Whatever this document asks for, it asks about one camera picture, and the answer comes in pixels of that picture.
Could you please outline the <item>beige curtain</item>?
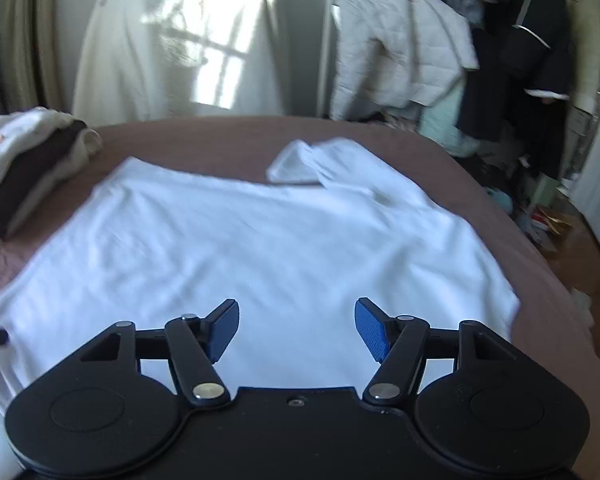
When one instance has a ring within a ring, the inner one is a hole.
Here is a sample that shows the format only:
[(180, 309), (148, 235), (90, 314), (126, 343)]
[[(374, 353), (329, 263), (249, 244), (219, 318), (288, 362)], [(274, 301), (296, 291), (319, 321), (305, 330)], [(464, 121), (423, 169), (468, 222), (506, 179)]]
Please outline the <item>beige curtain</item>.
[(56, 0), (0, 0), (0, 89), (6, 110), (61, 110)]

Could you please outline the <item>white quilted jacket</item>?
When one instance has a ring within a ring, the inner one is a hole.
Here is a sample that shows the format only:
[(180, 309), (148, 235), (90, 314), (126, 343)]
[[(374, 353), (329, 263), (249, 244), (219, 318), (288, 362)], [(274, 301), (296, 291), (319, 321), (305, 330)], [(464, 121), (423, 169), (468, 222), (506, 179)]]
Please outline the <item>white quilted jacket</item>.
[(357, 118), (366, 103), (434, 105), (478, 68), (468, 21), (442, 0), (346, 0), (330, 118)]

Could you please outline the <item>brown bed cover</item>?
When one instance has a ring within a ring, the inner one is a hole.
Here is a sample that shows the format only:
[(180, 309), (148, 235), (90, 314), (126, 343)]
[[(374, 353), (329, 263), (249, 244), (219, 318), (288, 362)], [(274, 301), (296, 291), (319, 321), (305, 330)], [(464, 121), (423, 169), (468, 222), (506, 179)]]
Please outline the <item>brown bed cover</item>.
[(80, 174), (59, 185), (29, 223), (0, 249), (0, 289), (81, 206), (122, 160), (251, 182), (296, 139), (337, 136), (362, 144), (414, 180), (438, 205), (467, 220), (498, 260), (521, 300), (513, 342), (582, 398), (591, 431), (576, 469), (600, 479), (600, 359), (583, 311), (540, 253), (478, 183), (437, 144), (381, 126), (298, 117), (203, 117), (102, 128), (104, 150)]

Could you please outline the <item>white t-shirt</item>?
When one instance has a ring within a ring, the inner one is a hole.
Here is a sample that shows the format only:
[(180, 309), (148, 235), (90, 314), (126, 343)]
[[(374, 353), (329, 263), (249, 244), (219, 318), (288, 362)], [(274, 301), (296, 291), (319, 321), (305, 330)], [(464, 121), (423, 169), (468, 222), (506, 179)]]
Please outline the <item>white t-shirt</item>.
[(362, 389), (366, 297), (437, 328), (510, 332), (519, 301), (467, 221), (366, 151), (292, 142), (252, 184), (130, 158), (0, 291), (0, 408), (118, 321), (240, 307), (218, 365), (239, 387)]

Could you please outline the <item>folded clothes stack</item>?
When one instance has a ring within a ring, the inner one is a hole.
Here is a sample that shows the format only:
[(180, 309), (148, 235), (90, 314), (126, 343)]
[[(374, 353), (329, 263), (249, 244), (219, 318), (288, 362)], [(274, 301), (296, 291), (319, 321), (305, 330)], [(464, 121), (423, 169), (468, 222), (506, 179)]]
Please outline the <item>folded clothes stack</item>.
[(35, 107), (0, 115), (0, 245), (101, 149), (98, 132), (70, 114)]

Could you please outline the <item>white cloth covered furniture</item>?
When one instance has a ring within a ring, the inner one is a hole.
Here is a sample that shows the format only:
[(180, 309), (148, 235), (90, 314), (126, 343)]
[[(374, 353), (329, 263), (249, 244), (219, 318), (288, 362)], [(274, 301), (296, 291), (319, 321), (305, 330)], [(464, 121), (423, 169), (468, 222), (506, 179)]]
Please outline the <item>white cloth covered furniture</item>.
[(324, 0), (96, 0), (73, 114), (312, 115), (323, 15)]

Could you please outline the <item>dark hanging clothes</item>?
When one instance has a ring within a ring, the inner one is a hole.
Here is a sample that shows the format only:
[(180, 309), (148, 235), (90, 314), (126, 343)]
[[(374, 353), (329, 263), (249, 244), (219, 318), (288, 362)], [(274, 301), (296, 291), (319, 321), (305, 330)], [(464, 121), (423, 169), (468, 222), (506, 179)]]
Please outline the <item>dark hanging clothes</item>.
[(456, 126), (480, 141), (509, 129), (530, 167), (556, 179), (573, 76), (566, 0), (498, 0), (472, 31), (480, 68), (467, 76)]

